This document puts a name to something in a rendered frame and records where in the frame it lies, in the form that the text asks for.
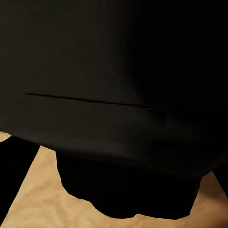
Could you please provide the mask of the digital camera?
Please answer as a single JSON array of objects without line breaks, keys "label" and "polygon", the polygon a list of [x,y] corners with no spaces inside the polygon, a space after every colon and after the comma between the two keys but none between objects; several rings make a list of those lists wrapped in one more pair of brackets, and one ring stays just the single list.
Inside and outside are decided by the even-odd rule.
[{"label": "digital camera", "polygon": [[0,0],[0,131],[106,216],[187,217],[228,162],[228,0]]}]

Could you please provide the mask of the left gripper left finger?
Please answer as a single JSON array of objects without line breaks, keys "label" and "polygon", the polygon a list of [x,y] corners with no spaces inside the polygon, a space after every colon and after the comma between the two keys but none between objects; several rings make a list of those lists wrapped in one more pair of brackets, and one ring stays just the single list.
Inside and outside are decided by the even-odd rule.
[{"label": "left gripper left finger", "polygon": [[0,143],[0,227],[39,148],[14,135]]}]

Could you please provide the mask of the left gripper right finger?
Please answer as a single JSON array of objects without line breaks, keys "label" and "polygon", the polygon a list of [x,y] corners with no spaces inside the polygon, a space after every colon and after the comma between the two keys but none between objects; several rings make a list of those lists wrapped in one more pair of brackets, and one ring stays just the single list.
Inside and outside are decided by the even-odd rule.
[{"label": "left gripper right finger", "polygon": [[224,193],[228,197],[228,162],[216,168],[213,173],[219,181]]}]

